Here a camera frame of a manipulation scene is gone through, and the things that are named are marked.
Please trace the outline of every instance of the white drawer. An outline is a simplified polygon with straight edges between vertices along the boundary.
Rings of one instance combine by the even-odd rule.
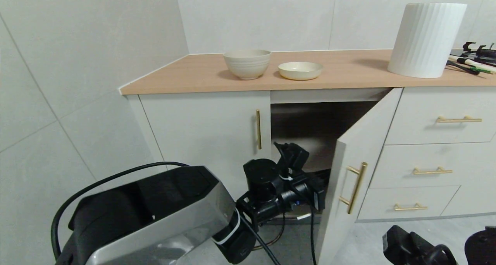
[[[453,121],[466,116],[482,121]],[[403,91],[386,145],[489,142],[495,132],[495,87],[411,87]]]
[[[369,189],[358,219],[440,216],[459,187]]]
[[[370,188],[455,186],[493,167],[490,143],[386,145]]]

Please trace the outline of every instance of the gold cabinet handle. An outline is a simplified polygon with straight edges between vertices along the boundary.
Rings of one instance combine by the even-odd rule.
[[[355,186],[353,187],[353,193],[351,195],[350,200],[346,200],[344,197],[340,196],[339,201],[342,203],[345,203],[348,205],[348,210],[347,213],[351,214],[351,211],[353,210],[353,205],[355,204],[355,199],[357,198],[358,195],[358,190],[360,189],[360,185],[362,184],[363,176],[365,175],[365,171],[367,171],[367,166],[368,164],[366,162],[362,162],[362,166],[360,167],[360,170],[356,168],[352,168],[351,166],[347,166],[346,170],[351,171],[358,175],[358,178],[356,179]]]
[[[257,135],[258,135],[258,149],[262,150],[262,128],[260,127],[260,110],[257,109]]]
[[[434,171],[420,171],[418,168],[413,169],[413,175],[428,175],[428,174],[448,174],[453,173],[453,170],[445,170],[441,166],[438,166]]]
[[[412,210],[427,210],[429,207],[427,206],[422,206],[420,205],[419,203],[415,203],[415,206],[414,207],[410,207],[410,208],[403,208],[403,207],[400,207],[399,204],[395,204],[394,205],[394,210],[395,211],[412,211]]]
[[[468,115],[463,117],[463,119],[445,119],[442,116],[437,117],[436,122],[439,122],[440,124],[451,124],[454,122],[482,122],[482,119],[474,119]]]

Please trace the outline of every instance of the white ceramic bowl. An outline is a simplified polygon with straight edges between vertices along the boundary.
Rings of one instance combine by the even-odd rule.
[[[316,62],[285,62],[279,65],[279,74],[291,80],[310,80],[317,78],[323,68]]]
[[[243,80],[259,78],[269,67],[270,51],[237,50],[224,53],[227,68]]]

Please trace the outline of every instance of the wall tile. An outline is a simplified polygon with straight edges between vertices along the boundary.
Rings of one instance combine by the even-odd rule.
[[[53,264],[50,225],[60,205],[94,181],[58,122],[0,153],[0,264]],[[69,238],[73,203],[60,223]]]
[[[177,0],[0,0],[59,118],[188,53]]]
[[[477,42],[479,45],[487,45],[489,48],[491,43],[496,43],[496,0],[483,0],[480,6],[479,13],[475,18],[475,25],[470,34],[470,41]]]
[[[0,151],[55,121],[0,20]]]
[[[455,47],[469,40],[481,0],[336,0],[329,48],[393,48],[405,5],[414,2],[468,4]]]
[[[153,162],[129,102],[117,91],[74,111],[60,122],[97,180]],[[148,175],[137,172],[113,181],[110,187]]]
[[[178,0],[190,53],[326,50],[334,0]]]

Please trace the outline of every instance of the white ribbed vase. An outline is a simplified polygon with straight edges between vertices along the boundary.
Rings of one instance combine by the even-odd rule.
[[[387,70],[418,78],[440,77],[466,8],[462,3],[407,4]]]

